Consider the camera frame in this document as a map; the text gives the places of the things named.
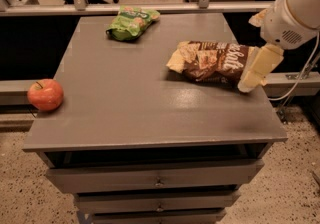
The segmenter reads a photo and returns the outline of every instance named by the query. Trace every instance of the dark wood drawer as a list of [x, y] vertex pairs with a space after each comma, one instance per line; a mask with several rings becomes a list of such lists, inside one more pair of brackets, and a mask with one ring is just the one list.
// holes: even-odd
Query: dark wood drawer
[[94, 168], [50, 169], [48, 179], [63, 193], [244, 184], [262, 160], [187, 162]]
[[99, 214], [93, 215], [95, 224], [213, 224], [226, 212], [221, 209], [170, 211], [162, 213]]
[[181, 209], [225, 208], [240, 196], [238, 191], [205, 189], [153, 190], [76, 196], [75, 204], [85, 213], [163, 212]]

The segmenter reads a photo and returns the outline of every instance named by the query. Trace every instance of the desk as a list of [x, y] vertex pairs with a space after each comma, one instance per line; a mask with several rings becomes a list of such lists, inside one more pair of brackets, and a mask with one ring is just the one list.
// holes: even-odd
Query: desk
[[55, 78], [65, 90], [25, 140], [94, 223], [209, 224], [286, 133], [262, 88], [187, 82], [166, 63], [185, 40], [235, 42], [221, 14], [162, 15], [134, 43], [113, 17], [81, 18]]

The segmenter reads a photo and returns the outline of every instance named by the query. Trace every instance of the gray tabletop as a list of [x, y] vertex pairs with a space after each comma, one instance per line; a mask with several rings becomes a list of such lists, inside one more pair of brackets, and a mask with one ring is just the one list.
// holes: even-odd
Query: gray tabletop
[[81, 18], [55, 78], [61, 107], [39, 113], [25, 151], [275, 142], [286, 139], [262, 88], [193, 84], [166, 63], [185, 40], [236, 42], [221, 14], [162, 15], [137, 41], [111, 40], [113, 17]]

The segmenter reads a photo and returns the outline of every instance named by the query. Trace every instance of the apple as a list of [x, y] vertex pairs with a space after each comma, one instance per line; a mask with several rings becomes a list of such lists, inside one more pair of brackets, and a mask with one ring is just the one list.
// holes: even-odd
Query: apple
[[42, 79], [33, 83], [27, 93], [29, 102], [37, 109], [51, 111], [63, 100], [62, 86], [53, 79]]

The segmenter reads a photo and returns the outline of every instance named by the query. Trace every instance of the speckled floor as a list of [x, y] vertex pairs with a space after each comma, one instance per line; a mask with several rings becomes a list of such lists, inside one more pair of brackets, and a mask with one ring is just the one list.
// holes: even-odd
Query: speckled floor
[[[268, 151], [265, 167], [240, 188], [241, 197], [220, 224], [320, 223], [320, 191], [312, 176], [320, 167], [320, 136], [299, 106], [287, 108], [287, 118], [288, 141]], [[32, 119], [31, 114], [0, 115], [0, 124], [12, 121], [0, 133], [0, 223], [89, 224], [79, 222], [84, 218], [78, 217], [72, 196], [46, 179], [40, 158], [21, 150]]]

